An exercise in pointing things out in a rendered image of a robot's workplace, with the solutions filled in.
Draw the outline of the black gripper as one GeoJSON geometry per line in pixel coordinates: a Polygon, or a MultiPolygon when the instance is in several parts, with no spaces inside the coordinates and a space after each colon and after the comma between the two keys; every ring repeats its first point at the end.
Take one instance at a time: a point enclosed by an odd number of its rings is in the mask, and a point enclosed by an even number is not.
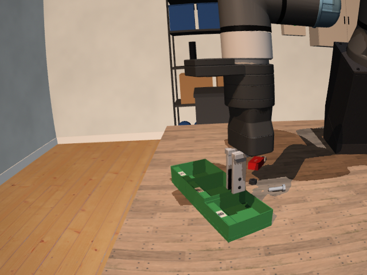
{"type": "Polygon", "coordinates": [[[226,188],[245,191],[246,158],[274,150],[272,107],[275,105],[272,36],[269,32],[220,33],[222,58],[197,59],[196,42],[189,42],[185,75],[224,79],[224,101],[229,107],[225,148],[226,188]],[[240,108],[240,109],[239,109],[240,108]],[[232,153],[232,157],[231,157],[232,153]]]}

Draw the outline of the cream bolt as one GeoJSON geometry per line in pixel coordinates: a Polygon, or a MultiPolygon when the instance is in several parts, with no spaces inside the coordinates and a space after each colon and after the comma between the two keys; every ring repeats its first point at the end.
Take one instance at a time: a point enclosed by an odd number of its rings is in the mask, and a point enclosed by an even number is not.
{"type": "Polygon", "coordinates": [[[283,190],[283,191],[286,191],[286,186],[285,184],[283,184],[282,186],[280,187],[271,187],[271,188],[268,188],[268,191],[279,191],[279,190],[283,190]]]}

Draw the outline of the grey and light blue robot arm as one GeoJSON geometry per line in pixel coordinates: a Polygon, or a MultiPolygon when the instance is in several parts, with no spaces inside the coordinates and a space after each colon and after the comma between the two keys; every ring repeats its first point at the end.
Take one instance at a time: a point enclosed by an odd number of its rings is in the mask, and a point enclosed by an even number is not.
{"type": "MultiPolygon", "coordinates": [[[[339,19],[341,0],[218,0],[220,33],[271,32],[271,24],[329,28],[339,19]]],[[[367,0],[360,0],[348,56],[367,68],[367,0]]]]}

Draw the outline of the black hex nut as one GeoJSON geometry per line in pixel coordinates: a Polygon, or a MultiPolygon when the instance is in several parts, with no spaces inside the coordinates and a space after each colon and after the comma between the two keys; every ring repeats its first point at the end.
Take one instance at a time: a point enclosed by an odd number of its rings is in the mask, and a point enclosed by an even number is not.
{"type": "Polygon", "coordinates": [[[255,179],[255,178],[250,179],[249,184],[250,185],[256,185],[257,184],[257,179],[255,179]]]}

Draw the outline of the red 9 v battery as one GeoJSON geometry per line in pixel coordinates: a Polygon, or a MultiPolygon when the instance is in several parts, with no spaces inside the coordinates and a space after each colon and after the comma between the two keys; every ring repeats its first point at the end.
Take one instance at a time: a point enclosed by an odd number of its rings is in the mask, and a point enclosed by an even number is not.
{"type": "Polygon", "coordinates": [[[248,169],[258,171],[263,164],[264,164],[264,157],[254,156],[248,162],[248,169]]]}

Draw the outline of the green three-compartment bin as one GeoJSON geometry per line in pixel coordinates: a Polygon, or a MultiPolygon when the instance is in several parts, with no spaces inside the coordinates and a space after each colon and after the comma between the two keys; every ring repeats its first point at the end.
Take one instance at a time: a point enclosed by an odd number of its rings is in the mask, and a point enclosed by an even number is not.
{"type": "Polygon", "coordinates": [[[206,159],[171,166],[171,180],[227,242],[272,225],[273,209],[247,190],[226,189],[226,172],[206,159]]]}

